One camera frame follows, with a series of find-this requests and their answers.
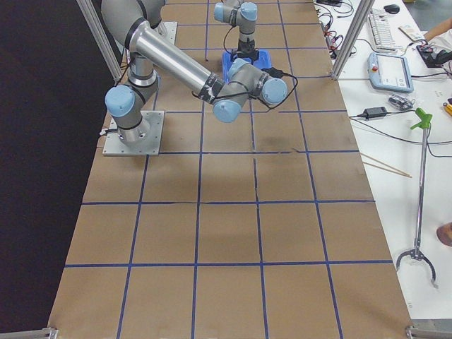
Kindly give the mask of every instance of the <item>metal mounting plate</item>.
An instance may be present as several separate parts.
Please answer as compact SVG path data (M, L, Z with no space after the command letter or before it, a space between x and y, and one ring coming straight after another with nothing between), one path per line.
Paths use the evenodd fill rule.
M131 155L158 155L160 141L162 140L163 111L141 111L143 119L150 124L149 134L141 141L133 145L127 145L121 141L116 132L108 133L105 140L103 155L105 156L131 156ZM110 129L116 129L116 122L112 119Z
M167 39L172 43L176 43L177 21L164 21L163 24L167 28Z

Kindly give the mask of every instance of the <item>blue tape grid line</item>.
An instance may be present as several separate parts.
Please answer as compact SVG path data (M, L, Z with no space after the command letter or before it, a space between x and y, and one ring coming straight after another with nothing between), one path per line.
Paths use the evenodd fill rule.
M285 32L285 24L284 24L284 20L283 20L283 13L281 11L281 5L280 5L280 1L279 0L278 0L278 8L279 8L279 11L280 11L280 19L281 19L281 24L282 24L282 33L284 35L285 45L286 45L286 47L288 47L287 35L286 35L286 32ZM289 59L290 71L291 71L291 73L293 73L292 60L290 58L289 50L287 50L287 58ZM300 101L299 101L299 98L298 98L298 92L294 91L294 94L295 94L295 100L296 100L296 103L297 103L297 109L299 111L301 111L301 105L300 105ZM313 195L314 195L314 203L315 203L315 206L316 206L317 218L319 220L319 228L320 228L320 234L321 234L321 240L322 240L322 246L323 246L323 253L324 253L324 256L325 256L325 260L326 260L326 269L327 269L327 272L328 272L328 281L329 281L330 289L331 289L331 298L333 300L333 306L334 306L334 313L335 313L335 317L336 317L336 323L337 323L337 326L338 326L338 332L339 332L340 339L343 339L342 325L340 323L340 316L339 316L339 311L338 311L338 305L337 305L337 301L336 301L336 297L335 297L333 277L331 275L331 268L330 268L330 264L328 262L328 252L327 252L327 248L326 248L325 234L323 233L323 225L322 225L322 221L321 221L319 202L317 200L316 185L315 185L315 182L314 182L314 173L312 171L311 159L310 159L310 154L309 154L309 147L308 147L308 143L307 143L307 139L306 139L306 134L304 132L304 124L303 124L302 113L299 113L299 120L300 120L300 124L302 126L304 149L307 151L306 157L307 157L307 164L308 164L308 169L309 169L309 176L310 176L310 179L311 179L311 187L312 187L312 192L313 192Z
M127 292L129 291L129 281L130 281L130 275L131 275L131 269L132 269L132 263L133 263L133 252L135 251L135 241L136 241L136 235L138 232L138 224L140 221L140 212L141 212L141 201L143 200L143 192L145 187L145 180L146 180L146 172L148 171L148 164L149 164L150 157L149 155L146 155L146 162L143 170L143 180L141 182L141 190L140 190L140 200L138 202L138 209L136 211L136 219L135 219L135 228L133 230L133 238L132 238L132 246L130 250L130 257L129 257L129 264L127 265L127 277L126 277L126 284L124 286L124 294L122 297L122 304L121 304L121 313L119 315L119 323L118 323L118 331L117 331L117 339L120 339L121 337L121 330L122 330L122 321L124 319L124 310L126 308L126 301L127 301Z
M177 203L197 203L196 201L96 201L82 203L82 206L105 206L105 205L174 205ZM375 203L375 200L278 200L278 201L201 201L201 205L268 205L284 203Z
M222 50L222 48L208 48L208 15L209 15L209 6L210 2L207 3L191 3L191 4L207 4L207 14L206 14L206 42L205 42L205 58L207 59L207 53L208 50L214 50L219 49ZM260 4L274 4L274 2L267 2L267 3L260 3ZM281 11L281 4L312 4L310 1L300 1L300 2L284 2L284 1L277 1L279 14L280 14L280 20L282 25L282 31L285 39L285 47L276 47L276 48L268 48L268 49L285 49L287 51L287 57L289 60L290 65L290 71L293 73L293 67L292 62L290 60L290 50L293 49L323 49L324 47L296 47L296 48L290 48L287 46L287 38L285 34L285 26L289 25L318 25L318 23L286 23L283 22L283 15ZM210 25L222 25L221 23L214 23ZM269 23L269 24L259 24L259 25L279 25L279 23ZM197 48L193 49L183 49L183 50L198 50ZM310 76L310 77L304 77L300 76L297 77L300 79L309 79L309 78L328 78L328 76ZM295 113L299 115L299 120L301 124L302 131L304 132L304 126L303 126L303 113L320 113L320 112L346 112L343 109L338 110L306 110L303 111L299 104L299 98L298 94L295 91L295 99L297 103L297 111L282 111L281 113ZM157 98L158 98L159 92L155 94L154 98L154 109L156 106ZM255 139L254 139L254 114L259 114L260 112L253 112L251 108L251 103L249 103L250 106L250 119L251 119L251 132L252 132L252 143L253 143L253 149L255 150ZM262 289L262 302L263 302L263 317L264 317L264 327L265 327L265 334L266 339L269 339L269 332L268 332L268 321L267 321L267 313L266 313L266 289L265 289L265 275L264 275L264 268L266 266L308 266L308 265L326 265L327 271L328 271L328 279L330 283L331 288L331 297L333 300L333 306L335 310L335 317L338 325L338 330L340 334L340 338L343 339L343 332L342 327L340 324L340 317L339 317L339 311L338 311L338 305L335 298L335 290L333 286L333 278L331 274L331 266L334 265L344 265L344 264L392 264L392 260L361 260L361 261L329 261L328 259L328 252L326 248L326 240L323 233L323 225L321 222L321 214L319 210L319 204L321 203L374 203L373 200L334 200L334 201L321 201L317 199L316 196L316 187L314 183L314 176L311 168L311 162L309 155L311 153L352 153L352 152L358 152L358 150L333 150L333 151L325 151L325 150L319 150L319 151L312 151L309 150L307 147L307 141L304 136L304 145L305 145L305 151L299 151L299 153L306 154L307 155L307 162L308 162L308 168L309 168L309 175L311 179L311 186L314 193L314 200L312 201L259 201L258 194L257 194L257 166L256 166L256 159L254 159L254 183L255 183L255 190L256 190L256 201L249 201L249 202L201 202L201 170L202 170L202 158L204 154L280 154L280 152L276 153L265 153L265 152L252 152L252 153L226 153L226 152L203 152L203 122L204 122L204 114L205 114L205 104L203 103L202 106L202 112L195 111L195 112L174 112L174 113L198 113L201 114L201 139L200 139L200 152L180 152L180 153L162 153L162 154L195 154L199 155L199 171L198 171L198 198L197 202L145 202L143 201L143 192L145 187L145 178L147 173L148 164L150 162L150 157L146 157L145 161L145 167L143 172L143 179L141 184L141 192L140 192L140 198L138 202L85 202L83 205L91 206L91 205L138 205L137 208L137 214L136 214L136 223L135 228L133 231L133 240L131 245L131 253L129 257L128 263L97 263L97 264L66 264L65 268L99 268L99 267L120 267L120 268L128 268L127 270L127 276L126 276L126 282L124 286L124 294L123 294L123 300L121 304L121 313L119 317L119 323L118 323L118 331L117 331L117 339L120 339L121 337L121 327L122 322L124 320L124 310L126 306L126 299L127 299L127 293L129 289L129 281L131 277L131 269L134 267L194 267L194 289L193 289L193 306L192 306L192 321L191 321L191 339L195 339L195 325L196 325L196 288L197 288L197 268L198 267L229 267L229 266L259 266L261 269L261 289ZM151 204L173 204L173 203L196 203L197 209L196 209L196 241L195 241L195 250L194 250L194 262L193 263L134 263L133 262L133 253L135 248L135 241L136 241L136 235L138 233L138 225L139 225L139 218L141 213L141 206L142 205L151 205ZM325 261L298 261L298 262L264 262L263 261L263 248L262 248L262 238L261 238L261 225L260 225L260 213L259 213L259 206L261 204L273 204L273 203L314 203L316 206L316 212L317 217L319 219L319 227L321 231L321 240L323 245L323 252L325 256ZM199 243L199 215L200 215L200 209L201 204L255 204L256 205L256 216L257 216L257 232L258 232L258 245L259 245L259 256L260 261L258 263L199 263L198 262L198 243Z
M206 10L206 40L205 47L206 50L204 52L204 59L207 59L207 44L208 44L208 19L209 18L209 4L207 5ZM199 138L199 150L201 154L199 155L199 165L198 165L198 195L196 201L196 231L195 231L195 254L194 254L194 262L198 263L198 247L199 247L199 215L201 212L201 178L202 178L202 170L203 170L203 139L204 139L204 116L205 116L205 108L206 103L202 104L202 112L201 112L201 135ZM198 266L194 267L193 272L193 299L192 299L192 307L191 307L191 339L195 339L196 334L196 293L198 287Z
M315 266L315 265L381 265L393 264L391 259L381 260L344 260L344 261L269 261L258 263L67 263L65 268L102 268L102 267L240 267L240 266Z
M256 150L256 136L254 134L254 115L251 102L249 103L250 119L251 119L251 141L253 150ZM262 290L262 313L263 313L263 329L266 339L269 339L268 332L268 317L267 317L267 301L266 301L266 283L265 274L263 270L263 248L262 248L262 231L261 231L261 211L259 209L259 195L258 195L258 181L257 181L257 166L256 158L253 159L253 174L254 174L254 196L256 200L256 220L257 220L257 237L259 247L259 270L261 273L261 290Z

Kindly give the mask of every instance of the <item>brown cardboard surface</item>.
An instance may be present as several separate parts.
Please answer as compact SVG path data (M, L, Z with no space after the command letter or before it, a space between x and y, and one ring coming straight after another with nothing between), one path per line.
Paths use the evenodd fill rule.
M161 153L97 149L49 321L63 339L405 337L408 312L314 5L256 3L256 46L299 77L297 89L270 112L246 102L224 124L157 70L145 107L166 111ZM179 21L179 48L222 73L230 27L213 7L169 1L162 16Z

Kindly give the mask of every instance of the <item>table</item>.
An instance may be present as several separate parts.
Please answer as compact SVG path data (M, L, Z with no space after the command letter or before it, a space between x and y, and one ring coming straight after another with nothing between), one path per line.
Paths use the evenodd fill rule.
M352 2L357 8L359 2ZM397 27L409 24L417 28L416 22L401 0L376 1L374 8L383 8L387 4L400 6L400 12L390 16L389 23L395 41L405 47L410 40ZM335 17L339 15L334 11L332 13ZM351 20L352 16L335 19L331 29L336 30L338 34L346 34ZM371 35L367 23L364 24L359 38L370 40ZM360 114L364 108L368 107L384 106L389 112L396 111L388 103L391 92L375 90L370 85L367 75L367 57L372 52L370 46L359 40L356 41L355 46L356 53L349 58L339 78L340 89L349 116ZM415 50L415 46L408 47L405 56L408 59L412 75L427 75L442 71L441 69L428 69ZM452 80L442 75L413 79L413 83L415 91L410 94L410 97L416 100L415 107L421 107L427 113L433 114L429 142L452 140L452 117L442 107L443 102L452 97ZM420 129L410 130L410 126L418 121L417 116L409 112L367 123L390 135L421 141L422 131ZM421 145L404 143L382 136L356 122L352 122L352 127L362 153L412 176L412 178L407 178L366 166L371 190L395 263L400 253L413 247L415 238ZM432 146L432 151L437 155L452 155L452 145ZM369 159L363 157L363 161L369 162ZM450 158L427 156L421 250L434 264L438 288L434 288L430 283L431 272L425 262L403 259L398 271L398 278L412 319L452 318L452 266L448 261L452 248L444 246L436 238L437 227L452 221L450 199L452 182L448 177L451 170L452 160Z

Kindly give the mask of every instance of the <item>black cable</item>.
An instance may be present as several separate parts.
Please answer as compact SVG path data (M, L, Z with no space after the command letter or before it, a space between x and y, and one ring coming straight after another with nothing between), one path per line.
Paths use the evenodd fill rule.
M225 49L225 51L226 51L228 54L232 54L232 52L228 51L227 48L226 48L226 39L227 39L227 36L229 35L229 33L231 33L231 30L233 30L235 27L236 27L236 26L232 26L232 27L227 31L227 33L226 33L226 35L225 35L225 38L223 39L223 48Z
M341 34L341 35L338 35L338 36L335 36L335 37L333 38L333 42L336 44L336 46L334 47L334 49L339 48L339 46L343 43L343 41L344 41L344 36L343 36L342 34Z
M355 122L357 122L357 123L359 123L359 124L361 124L361 125L365 125L366 127L369 127L370 129L373 129L373 130L379 132L380 134L383 134L384 136L388 136L389 138L396 139L396 140L399 140L399 141L403 141L403 142L405 142L405 143L411 143L411 144L414 144L414 145L422 145L422 143L419 142L419 141L411 141L411 140L399 138L399 137L397 137L397 136L392 136L392 135L390 135L390 134L388 134L388 133L385 133L385 132L383 132L383 131L380 131L379 129L376 129L375 127L372 127L372 126L370 126L370 125L368 125L368 124L365 124L364 122L362 122L362 121L360 121L360 120L353 119L353 117L349 117L349 119L350 119L350 120L353 120L353 121L355 121ZM449 144L449 143L452 143L452 140L451 140L451 141L439 141L439 142L428 143L428 144L430 144L430 145L447 145L447 144Z
M320 14L319 19L322 16L327 16L328 17L328 23L324 24L326 31L328 31L330 29L330 27L333 25L333 21L334 21L333 14L331 13L331 11L327 7L325 7L325 6L321 5L321 4L314 3L314 5L319 6L319 7L321 7L321 8L326 10L326 13L320 14L319 10L317 10L317 13Z
M367 41L366 39L357 39L357 41L358 41L358 40L359 40L359 41L365 41L365 42L370 46L370 49L371 49L372 51L378 53L378 51L376 51L376 50L372 47L371 43L370 43L369 41Z
M100 138L101 136L106 136L106 135L109 134L109 133L114 133L114 132L117 132L117 131L118 131L118 129L103 129L103 130L101 130L101 132L100 132L99 138Z
M415 109L407 109L405 111L385 112L385 113L386 113L386 115L388 115L388 114L402 114L402 113L406 113L406 112L416 112L416 110ZM362 117L364 117L364 115L359 114L359 115L354 115L354 116L349 117L349 118L362 118Z
M239 95L252 95L251 92L240 92L240 93L234 93L234 94L228 94L228 95L221 95L218 97L215 97L215 100L217 99L229 99L230 97L238 97Z
M444 67L444 64L441 65L441 68L449 75L452 76L452 68L451 68L452 60L448 61L447 66L449 67L449 70Z
M351 16L351 15L355 12L355 8L353 7L353 4L352 4L351 1L350 1L350 3L348 3L348 2L345 2L345 0L343 0L342 3L343 3L343 4L346 4L347 6L349 6L350 9L349 9L348 11L346 11L346 12L338 11L336 8L333 8L333 9L334 9L334 11L335 11L336 13L339 13L339 14L347 14L346 16L338 16L338 18L348 18L349 16Z
M260 102L262 102L262 104L263 104L264 106L266 106L266 107L268 108L268 109L266 110L266 113L269 112L269 111L271 111L272 109L275 109L275 108L281 106L281 105L288 99L288 97L294 92L295 88L297 88L297 86L298 86L298 79L297 79L296 76L293 76L292 74L285 73L285 72L282 72L282 76L287 76L287 77L289 77L289 78L294 79L294 80L295 80L294 87L292 87L292 89L291 89L290 92L287 94L287 96L285 97L285 99L284 99L282 102L280 102L279 104L277 104L276 106L270 106L269 104L267 104L267 103L264 102L261 98L258 97L257 99L258 99Z
M114 87L119 85L119 83L122 81L122 78L126 75L127 70L129 69L129 67L130 67L130 62L127 64L126 69L124 69L124 72L122 73L121 78L119 78L119 80L114 84Z
M420 41L413 41L413 42L410 42L409 44L407 44L407 47L405 47L405 49L403 50L403 53L400 54L400 56L403 57L405 54L407 54L407 51L408 51L408 47L409 47L409 46L413 46L414 44L416 44L416 43L418 43L418 42L424 42L424 41L426 41L426 40L420 40Z
M430 76L440 76L442 74L447 74L447 72L435 73L435 74L427 74L426 76L411 76L412 78L428 78Z
M452 157L452 155L436 155L433 154L432 149L430 148L430 143L427 143L427 147L429 149L429 153L432 155L432 157Z

